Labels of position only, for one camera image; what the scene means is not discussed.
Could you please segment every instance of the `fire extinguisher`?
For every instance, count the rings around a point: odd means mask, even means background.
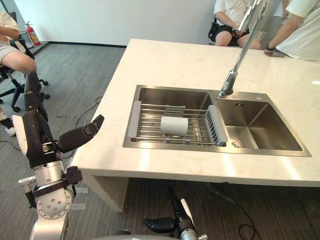
[[[26,34],[28,34],[31,42],[33,43],[33,45],[35,46],[39,46],[41,45],[34,29],[30,26],[31,24],[29,24],[30,21],[28,21],[25,25],[25,31],[26,31]]]

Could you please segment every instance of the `robotic hand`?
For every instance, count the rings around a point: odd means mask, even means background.
[[[101,128],[104,117],[99,115],[88,125],[54,140],[38,80],[36,72],[27,73],[24,94],[27,111],[23,116],[12,117],[21,151],[34,170],[34,176],[19,180],[19,184],[30,208],[36,208],[38,213],[30,240],[62,240],[68,226],[67,213],[76,196],[74,185],[82,180],[82,174],[76,166],[67,168],[65,173],[60,152],[66,153],[90,141]],[[32,190],[30,184],[34,182],[36,186]]]

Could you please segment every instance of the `knee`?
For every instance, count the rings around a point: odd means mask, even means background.
[[[28,71],[37,71],[37,65],[36,62],[30,58],[30,60],[27,61],[27,64],[25,65],[25,73]]]
[[[250,48],[251,49],[256,49],[256,50],[261,50],[262,49],[261,43],[258,42],[258,41],[255,41],[250,45]]]
[[[225,42],[216,42],[215,46],[218,47],[227,47],[229,43],[225,43]]]

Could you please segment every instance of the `kitchen island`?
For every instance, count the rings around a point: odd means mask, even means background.
[[[248,51],[234,91],[267,94],[310,157],[123,147],[137,85],[219,90],[240,52],[132,39],[95,112],[104,123],[71,163],[86,184],[116,211],[122,211],[129,178],[320,187],[320,63],[261,50]]]

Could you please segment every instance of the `white paper roll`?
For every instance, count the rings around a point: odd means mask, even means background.
[[[161,117],[160,132],[173,136],[185,136],[188,131],[188,118],[163,116]]]

